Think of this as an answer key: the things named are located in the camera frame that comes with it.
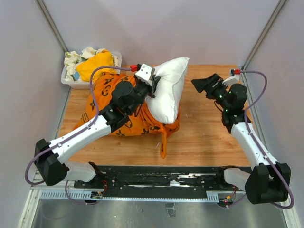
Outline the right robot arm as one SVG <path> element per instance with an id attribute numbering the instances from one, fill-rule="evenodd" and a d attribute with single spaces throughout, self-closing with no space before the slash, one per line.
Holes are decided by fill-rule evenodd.
<path id="1" fill-rule="evenodd" d="M 191 81 L 197 92 L 205 92 L 207 99 L 222 107 L 222 123 L 237 140 L 251 166 L 250 173 L 236 166 L 220 167 L 215 184 L 220 190 L 226 190 L 231 185 L 243 190 L 252 204 L 279 206 L 292 198 L 289 188 L 291 169 L 272 156 L 254 131 L 244 108 L 247 88 L 238 82 L 241 73 L 236 69 L 226 80 L 213 74 Z"/>

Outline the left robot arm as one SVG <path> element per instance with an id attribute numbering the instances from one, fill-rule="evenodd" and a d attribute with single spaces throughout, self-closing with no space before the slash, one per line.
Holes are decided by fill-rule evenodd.
<path id="1" fill-rule="evenodd" d="M 91 142 L 110 135 L 127 124 L 130 116 L 137 115 L 147 96 L 154 93 L 160 77 L 153 75 L 149 82 L 136 76 L 136 85 L 121 81 L 112 92 L 110 103 L 98 110 L 95 117 L 76 130 L 50 142 L 41 139 L 36 143 L 34 164 L 47 186 L 61 181 L 82 181 L 91 188 L 102 182 L 101 172 L 92 163 L 70 162 L 69 158 Z"/>

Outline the white pillow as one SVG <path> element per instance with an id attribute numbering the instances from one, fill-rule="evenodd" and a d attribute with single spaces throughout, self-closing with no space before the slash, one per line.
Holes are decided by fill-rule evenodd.
<path id="1" fill-rule="evenodd" d="M 179 57 L 155 67 L 160 80 L 155 97 L 147 97 L 146 103 L 154 119 L 163 124 L 172 124 L 177 119 L 189 60 L 188 57 Z"/>

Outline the orange monogram pillowcase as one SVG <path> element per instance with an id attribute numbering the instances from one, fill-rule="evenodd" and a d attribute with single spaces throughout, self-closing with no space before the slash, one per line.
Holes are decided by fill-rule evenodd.
<path id="1" fill-rule="evenodd" d="M 101 76 L 93 84 L 93 91 L 97 100 L 98 108 L 101 110 L 109 104 L 112 96 L 111 93 L 115 87 L 121 81 L 129 81 L 132 85 L 135 85 L 135 78 L 127 76 L 125 74 L 108 74 Z M 112 136 L 138 136 L 151 134 L 160 134 L 161 147 L 160 156 L 164 159 L 167 155 L 167 139 L 169 136 L 179 130 L 179 117 L 172 123 L 165 123 L 160 118 L 152 115 L 152 109 L 148 107 L 148 102 L 145 101 L 141 107 L 137 117 L 130 116 L 129 122 L 127 122 L 120 129 L 111 133 Z"/>

